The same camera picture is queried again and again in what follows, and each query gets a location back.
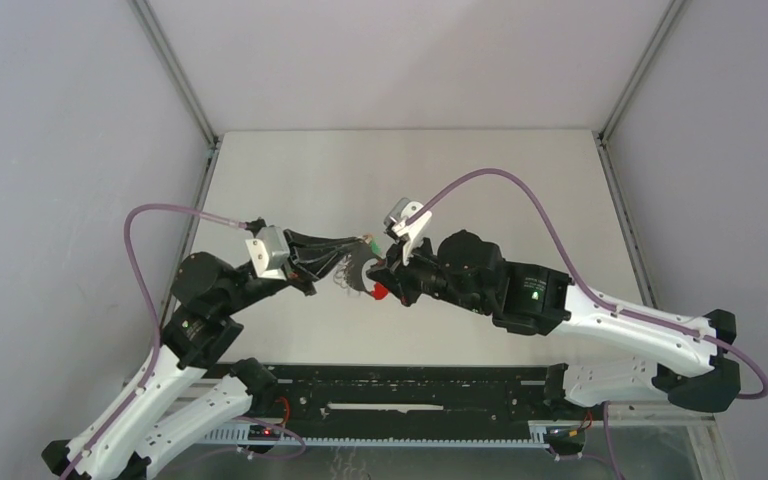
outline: white table surface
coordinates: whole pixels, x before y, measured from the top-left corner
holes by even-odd
[[[584,278],[640,302],[591,132],[585,130],[382,130],[232,132],[224,136],[204,209],[300,233],[373,233],[401,197],[425,202],[458,176],[499,167],[543,202]],[[566,271],[534,207],[498,177],[473,180],[434,208],[435,251],[462,228],[495,242],[506,259]],[[192,251],[232,265],[248,261],[248,233],[201,222]],[[287,289],[236,314],[245,330],[223,361],[368,365],[549,365],[628,356],[577,337],[525,337],[489,317],[421,297],[410,308],[392,296],[348,296],[331,279],[304,297]]]

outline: gray wall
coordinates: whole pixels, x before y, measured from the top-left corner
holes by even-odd
[[[0,2],[0,479],[52,478],[146,354],[122,221],[192,202],[205,153],[126,2]],[[135,225],[155,295],[183,225]]]
[[[768,372],[768,2],[692,2],[611,145],[663,306],[734,311]],[[768,398],[722,426],[740,478],[768,478]]]
[[[598,128],[668,4],[152,2],[223,133]]]

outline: wire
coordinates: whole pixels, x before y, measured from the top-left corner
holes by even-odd
[[[581,430],[588,430],[590,427],[593,426],[593,412],[590,411],[590,409],[587,409],[587,415],[584,416],[584,420],[581,422],[581,426],[578,428]]]
[[[618,480],[623,480],[622,472],[620,472],[620,464],[617,461],[617,455],[614,452],[614,441],[611,439],[611,426],[608,422],[608,406],[611,402],[605,402],[602,404],[602,424],[605,429],[605,444],[608,446],[608,457],[611,459],[611,468],[614,469],[614,475]]]
[[[610,468],[614,472],[614,476],[619,480],[625,480],[625,476],[622,474],[622,472],[619,469],[619,464],[616,461],[616,456],[614,455],[614,447],[613,443],[611,442],[611,436],[610,432],[608,431],[608,404],[610,402],[605,402],[603,406],[603,416],[604,416],[604,425],[605,425],[605,441],[608,445],[608,455],[609,459],[606,460],[603,457],[600,457],[598,455],[592,455],[587,453],[579,453],[576,455],[560,455],[558,452],[555,451],[554,447],[552,445],[549,445],[548,451],[549,453],[555,457],[555,461],[568,461],[568,460],[595,460],[602,465]],[[584,425],[585,422],[589,420],[589,423],[587,426]],[[581,426],[576,429],[576,431],[580,430],[587,430],[591,426],[593,426],[593,412],[590,410],[587,410],[587,415],[584,417],[584,422],[581,422]]]
[[[635,310],[628,310],[628,309],[622,309],[619,312],[617,312],[617,306],[615,304],[606,302],[605,300],[599,298],[599,296],[596,295],[593,292],[593,290],[590,289],[589,286],[587,286],[587,284],[584,282],[584,279],[581,277],[581,274],[578,273],[578,270],[575,268],[575,265],[573,265],[572,259],[570,259],[569,254],[564,248],[564,245],[561,243],[561,239],[558,236],[558,232],[555,230],[554,225],[552,225],[552,221],[549,220],[549,215],[546,213],[546,209],[543,208],[543,204],[540,203],[540,200],[537,199],[537,196],[534,195],[534,192],[532,192],[531,189],[528,188],[528,185],[526,185],[525,182],[523,182],[516,175],[510,172],[507,172],[505,170],[501,170],[498,168],[481,168],[473,172],[467,173],[466,175],[458,178],[454,182],[450,183],[446,188],[441,190],[440,193],[435,195],[431,200],[428,201],[428,203],[426,203],[422,208],[420,208],[416,213],[414,213],[410,218],[408,218],[405,223],[407,225],[413,224],[420,217],[422,217],[422,215],[425,214],[425,212],[427,212],[432,207],[434,207],[434,205],[436,205],[437,202],[439,202],[446,195],[451,193],[452,190],[468,182],[469,180],[472,180],[473,178],[476,178],[476,177],[480,177],[482,175],[498,175],[500,177],[507,178],[508,180],[513,182],[516,186],[518,186],[523,191],[523,193],[525,193],[528,196],[528,198],[531,200],[531,203],[534,204],[534,207],[537,209],[537,213],[540,214],[540,218],[543,220],[543,224],[546,225],[546,230],[549,231],[549,236],[552,237],[552,241],[555,243],[555,248],[557,248],[558,253],[561,255],[561,258],[563,259],[564,264],[566,265],[567,269],[570,272],[570,276],[572,276],[572,278],[575,280],[575,283],[579,286],[579,288],[581,288],[581,290],[584,292],[587,298],[593,301],[594,304],[608,310],[611,313],[616,313],[618,315],[622,315],[628,318],[633,318],[635,320],[640,320],[642,322],[650,323],[660,327],[669,328],[670,330],[683,333],[690,337],[704,340],[709,343],[713,343],[717,347],[720,347],[727,352],[731,352],[735,357],[743,361],[743,363],[745,363],[755,373],[755,375],[758,376],[758,379],[761,381],[761,390],[753,393],[739,393],[737,394],[737,398],[740,398],[743,400],[757,400],[760,398],[764,398],[768,395],[767,375],[764,373],[761,367],[757,363],[755,363],[755,361],[752,360],[752,358],[749,357],[749,355],[741,351],[739,348],[733,345],[730,345],[729,343],[724,342],[716,337],[712,337],[710,335],[703,336],[700,332],[697,332],[696,330],[685,327],[684,325],[679,325],[666,320],[662,320],[660,318],[653,317],[651,315],[648,315],[642,312],[637,312]]]
[[[188,461],[186,463],[182,463],[180,465],[169,466],[169,467],[164,468],[163,470],[167,471],[167,472],[177,472],[178,470],[184,470],[186,468],[192,467],[193,465],[195,465],[195,464],[197,464],[199,462],[202,462],[202,461],[204,461],[204,460],[206,460],[206,459],[208,459],[210,457],[213,457],[215,455],[221,455],[221,454],[232,453],[232,452],[233,453],[245,453],[246,455],[250,455],[252,457],[266,458],[266,459],[269,459],[269,460],[290,460],[292,458],[298,457],[299,455],[303,454],[305,452],[305,450],[307,450],[307,444],[304,442],[304,439],[300,435],[298,435],[297,433],[295,433],[295,432],[293,432],[293,431],[291,431],[291,430],[289,430],[287,428],[284,428],[284,427],[282,427],[280,425],[275,425],[275,424],[272,424],[272,423],[264,422],[264,421],[258,420],[256,418],[237,417],[237,419],[238,420],[243,420],[243,421],[246,421],[246,422],[249,422],[249,423],[254,423],[254,424],[260,425],[262,427],[270,428],[270,429],[273,429],[273,430],[278,431],[278,432],[283,432],[283,433],[287,434],[288,436],[293,437],[297,442],[299,442],[299,446],[300,447],[295,452],[288,453],[286,455],[266,455],[266,454],[263,454],[263,453],[252,452],[251,450],[247,450],[247,449],[245,449],[245,448],[243,448],[241,446],[217,448],[217,449],[211,450],[211,451],[209,451],[209,452],[207,452],[207,453],[205,453],[203,455],[199,455],[198,457],[196,457],[196,458],[194,458],[194,459],[192,459],[192,460],[190,460],[190,461]]]
[[[287,422],[290,421],[290,402],[287,400],[287,397],[278,397],[277,399],[275,399],[275,403],[284,404],[284,419],[281,422],[281,426],[286,427]]]
[[[607,468],[613,469],[613,467],[611,466],[611,462],[608,461],[608,460],[605,460],[604,458],[600,457],[599,455],[593,455],[593,454],[590,454],[590,453],[581,453],[581,454],[578,454],[578,455],[559,455],[558,452],[556,452],[555,449],[552,448],[551,446],[549,447],[548,450],[549,450],[549,454],[552,455],[553,457],[555,457],[555,461],[556,462],[567,462],[567,461],[571,461],[571,460],[594,460],[596,462],[601,463],[602,465],[604,465]]]

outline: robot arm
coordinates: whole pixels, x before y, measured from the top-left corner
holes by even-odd
[[[703,317],[674,315],[594,291],[618,306],[611,312],[590,300],[569,275],[507,261],[498,245],[466,230],[443,240],[435,255],[423,238],[431,213],[411,225],[405,222],[421,207],[406,199],[397,204],[385,220],[397,243],[366,272],[403,305],[424,294],[490,316],[511,333],[584,335],[635,354],[630,362],[550,368],[547,399],[585,407],[605,400],[667,399],[683,408],[720,412],[740,391],[738,364],[717,346],[621,312],[645,313],[728,343],[736,336],[734,315],[722,310]]]
[[[234,268],[204,252],[181,263],[172,285],[180,306],[161,330],[152,376],[143,387],[138,385],[150,365],[146,359],[140,374],[83,433],[51,442],[42,456],[52,473],[61,475],[80,453],[69,480],[154,478],[213,428],[272,405],[275,378],[255,359],[248,359],[235,364],[215,389],[161,420],[242,332],[243,326],[231,315],[287,287],[315,294],[316,281],[347,255],[368,246],[362,238],[310,237],[266,226],[263,220],[248,225],[254,238],[246,242],[252,258],[246,264]],[[128,397],[132,400],[123,410]],[[87,448],[99,429],[104,432]]]

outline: purple cable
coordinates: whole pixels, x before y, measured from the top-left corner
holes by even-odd
[[[602,423],[605,429],[605,444],[608,445],[608,457],[611,459],[611,468],[614,469],[614,475],[617,480],[623,480],[624,477],[620,472],[620,463],[617,461],[617,455],[614,452],[614,441],[611,439],[611,428],[608,424],[608,406],[611,402],[605,402],[602,404]]]
[[[186,213],[188,215],[194,215],[205,220],[220,223],[233,228],[246,228],[248,226],[245,222],[220,217],[219,215],[213,215],[212,213],[201,212],[194,208],[182,207],[180,205],[170,205],[166,203],[149,203],[146,205],[141,205],[131,210],[131,213],[129,213],[125,218],[125,250],[128,252],[128,260],[131,262],[131,269],[134,271],[134,277],[136,277],[137,284],[140,286],[140,292],[143,294],[143,299],[145,300],[146,307],[148,308],[149,314],[151,315],[151,320],[153,322],[151,335],[151,357],[149,358],[148,367],[146,368],[145,373],[143,373],[143,376],[140,378],[139,382],[137,382],[137,388],[145,387],[145,384],[148,382],[149,378],[151,378],[152,373],[154,373],[154,367],[157,365],[157,358],[160,356],[160,317],[158,316],[157,311],[154,309],[154,302],[151,300],[151,294],[148,292],[148,287],[146,286],[145,280],[143,279],[143,274],[140,271],[139,265],[137,264],[137,257],[134,254],[134,245],[131,242],[131,223],[133,223],[134,218],[137,215],[148,210],[165,210],[168,212]],[[104,432],[106,432],[107,429],[109,429],[110,426],[113,425],[113,423],[120,416],[122,416],[122,413],[128,408],[131,402],[134,401],[134,398],[136,398],[135,391],[136,389],[132,390],[128,396],[125,397],[122,403],[116,407],[113,413],[107,417],[107,419],[101,424],[100,427],[98,427],[90,439],[87,440],[87,443],[81,447],[78,454],[75,455],[75,458],[69,462],[69,465],[66,466],[66,469],[63,470],[63,473],[60,474],[59,480],[66,480],[69,477],[69,474],[75,470],[75,466],[78,465],[78,462],[84,458],[84,451],[91,450],[92,447],[95,446],[95,443],[98,441],[98,439],[101,438],[101,436],[104,434]]]
[[[167,467],[165,470],[168,471],[168,472],[176,472],[178,470],[184,470],[184,469],[192,467],[193,465],[195,465],[195,464],[197,464],[197,463],[199,463],[201,461],[204,461],[204,460],[206,460],[206,459],[208,459],[208,458],[210,458],[210,457],[212,457],[214,455],[221,455],[221,454],[224,454],[224,453],[238,453],[238,452],[243,453],[243,452],[245,452],[247,455],[252,455],[252,456],[260,457],[260,458],[266,458],[266,459],[269,459],[269,460],[290,460],[292,458],[298,457],[299,455],[303,454],[305,452],[305,450],[307,450],[307,444],[304,443],[304,439],[299,434],[297,434],[296,432],[293,432],[292,430],[284,428],[284,427],[282,427],[280,425],[275,425],[275,424],[272,424],[272,423],[269,423],[269,422],[264,422],[263,420],[258,420],[256,418],[237,417],[237,419],[238,420],[243,420],[243,421],[246,421],[246,422],[249,422],[249,423],[254,423],[254,424],[260,425],[261,427],[266,427],[266,428],[270,428],[272,430],[283,432],[283,433],[293,437],[293,439],[295,439],[297,442],[299,442],[300,448],[298,450],[296,450],[295,452],[288,453],[286,455],[266,455],[266,454],[263,454],[263,453],[252,452],[252,451],[249,451],[249,450],[246,450],[246,449],[242,449],[241,450],[240,447],[218,448],[216,450],[212,450],[210,452],[207,452],[204,455],[199,455],[198,457],[196,457],[196,458],[194,458],[194,459],[192,459],[192,460],[190,460],[190,461],[188,461],[186,463],[182,463],[181,465],[175,465],[173,467]]]
[[[558,236],[558,232],[555,230],[554,225],[552,225],[552,221],[549,220],[549,215],[546,213],[546,209],[543,208],[543,204],[540,203],[540,200],[537,199],[537,196],[534,195],[534,192],[532,192],[531,189],[528,188],[528,185],[526,185],[516,175],[510,172],[507,172],[505,170],[501,170],[498,168],[480,168],[473,172],[467,173],[466,175],[458,178],[454,182],[450,183],[446,188],[441,190],[440,193],[438,193],[437,195],[434,196],[434,198],[429,200],[428,203],[425,204],[425,206],[420,208],[418,212],[416,212],[413,216],[408,218],[405,223],[407,225],[411,225],[412,223],[417,221],[425,212],[427,212],[432,207],[434,207],[434,205],[436,205],[437,202],[439,202],[446,195],[451,193],[452,190],[468,182],[469,180],[472,180],[473,178],[476,178],[476,177],[480,177],[482,175],[498,175],[500,177],[507,178],[508,180],[516,184],[516,186],[518,186],[528,196],[528,198],[531,200],[531,203],[533,203],[534,207],[537,209],[537,213],[540,214],[540,218],[543,220],[543,224],[546,225],[546,230],[549,231],[549,236],[552,237],[552,241],[555,243],[555,248],[557,248],[558,253],[561,254],[561,258],[563,259],[564,264],[567,266],[567,269],[570,272],[570,276],[572,276],[572,278],[575,280],[575,283],[581,288],[581,290],[584,292],[587,298],[593,301],[594,304],[608,310],[610,313],[616,313],[617,311],[616,305],[612,303],[608,303],[605,300],[599,298],[599,296],[593,293],[593,290],[591,290],[590,287],[588,287],[587,284],[584,282],[584,279],[581,277],[581,274],[578,273],[578,270],[576,270],[575,265],[573,265],[572,260],[569,257],[569,254],[567,254],[567,251],[564,248],[564,245],[561,243],[561,239]],[[623,309],[620,311],[619,315],[622,315],[628,318],[633,318],[635,320],[640,320],[642,322],[650,323],[653,325],[658,325],[660,327],[669,328],[671,330],[675,330],[677,332],[683,333],[690,337],[701,339],[709,343],[713,343],[717,347],[720,347],[727,352],[731,352],[732,354],[734,354],[735,357],[742,360],[743,363],[745,363],[753,372],[755,372],[755,375],[757,375],[758,379],[761,381],[761,390],[755,393],[739,393],[737,395],[737,398],[744,399],[744,400],[757,400],[760,398],[764,398],[768,395],[767,375],[764,373],[761,367],[749,357],[749,355],[743,353],[743,351],[740,350],[739,348],[733,345],[730,345],[716,337],[712,337],[710,335],[702,336],[700,332],[697,332],[696,330],[693,330],[691,328],[687,328],[684,325],[679,325],[666,320],[662,320],[660,318],[656,318],[642,312]]]
[[[551,446],[549,447],[549,453],[555,457],[555,459],[559,462],[566,462],[571,460],[594,460],[596,462],[601,463],[607,468],[610,468],[613,470],[613,466],[611,465],[611,462],[608,460],[605,460],[604,458],[598,456],[598,455],[591,455],[589,453],[583,453],[581,455],[559,455],[554,448]]]

